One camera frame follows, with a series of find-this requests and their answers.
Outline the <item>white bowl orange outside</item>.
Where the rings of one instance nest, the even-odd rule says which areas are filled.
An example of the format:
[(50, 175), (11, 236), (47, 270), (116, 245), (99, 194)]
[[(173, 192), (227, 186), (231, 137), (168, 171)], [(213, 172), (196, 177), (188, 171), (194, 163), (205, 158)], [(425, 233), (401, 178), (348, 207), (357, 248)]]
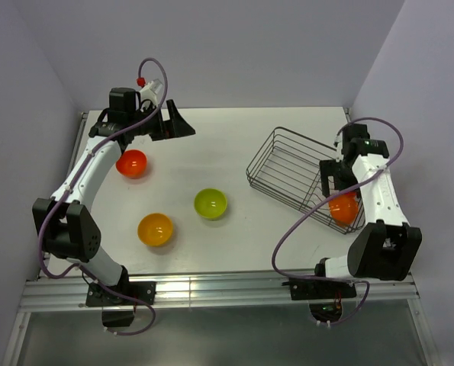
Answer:
[(328, 204), (330, 215), (339, 226), (351, 225), (359, 212), (354, 192), (335, 197)]

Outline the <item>lime green bowl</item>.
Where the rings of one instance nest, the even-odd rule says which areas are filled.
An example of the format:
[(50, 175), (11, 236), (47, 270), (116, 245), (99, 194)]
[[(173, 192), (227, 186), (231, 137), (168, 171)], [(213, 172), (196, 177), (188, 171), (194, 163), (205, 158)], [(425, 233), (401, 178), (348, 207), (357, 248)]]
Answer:
[(220, 219), (225, 214), (227, 206), (226, 195), (215, 188), (199, 191), (194, 199), (195, 212), (206, 220)]

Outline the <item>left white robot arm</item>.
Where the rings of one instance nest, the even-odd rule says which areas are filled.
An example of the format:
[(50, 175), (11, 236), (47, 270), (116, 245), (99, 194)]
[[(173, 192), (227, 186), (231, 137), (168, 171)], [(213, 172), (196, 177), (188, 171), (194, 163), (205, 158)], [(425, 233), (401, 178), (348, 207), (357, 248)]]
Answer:
[(153, 84), (142, 90), (113, 88), (108, 107), (89, 131), (84, 152), (60, 187), (49, 198), (38, 198), (32, 214), (38, 235), (38, 255), (49, 253), (80, 267), (102, 283), (113, 304), (130, 298), (125, 269), (101, 247), (101, 231), (91, 208), (108, 172), (137, 136), (153, 141), (195, 134), (174, 101), (158, 98)]

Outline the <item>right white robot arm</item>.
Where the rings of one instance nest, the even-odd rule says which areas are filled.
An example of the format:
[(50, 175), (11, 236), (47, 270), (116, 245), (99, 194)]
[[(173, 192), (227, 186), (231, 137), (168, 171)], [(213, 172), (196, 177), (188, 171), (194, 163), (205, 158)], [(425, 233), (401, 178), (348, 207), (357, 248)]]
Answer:
[(321, 297), (331, 296), (339, 279), (404, 280), (422, 242), (420, 228), (410, 225), (398, 202), (386, 142), (372, 139), (365, 124), (350, 123), (334, 145), (336, 158), (319, 163), (322, 194), (330, 203), (345, 194), (358, 197), (365, 226), (346, 255), (316, 265), (313, 289)]

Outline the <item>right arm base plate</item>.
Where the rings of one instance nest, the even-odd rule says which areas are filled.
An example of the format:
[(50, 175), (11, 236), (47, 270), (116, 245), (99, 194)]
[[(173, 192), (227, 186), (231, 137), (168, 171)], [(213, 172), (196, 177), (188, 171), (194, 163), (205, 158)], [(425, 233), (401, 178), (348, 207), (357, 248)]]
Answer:
[(342, 300), (357, 296), (353, 286), (342, 282), (289, 278), (282, 286), (288, 287), (291, 300), (306, 300), (313, 318), (327, 325), (341, 320)]

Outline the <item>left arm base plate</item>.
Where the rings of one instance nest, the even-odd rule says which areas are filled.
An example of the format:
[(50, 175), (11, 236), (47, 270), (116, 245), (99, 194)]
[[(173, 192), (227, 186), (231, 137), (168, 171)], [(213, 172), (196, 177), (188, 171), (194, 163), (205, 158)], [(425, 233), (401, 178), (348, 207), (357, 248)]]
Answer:
[(105, 290), (91, 283), (85, 300), (87, 307), (100, 307), (102, 325), (108, 328), (127, 328), (134, 321), (137, 306), (142, 303), (153, 305), (156, 282), (131, 282), (124, 286), (110, 287)]

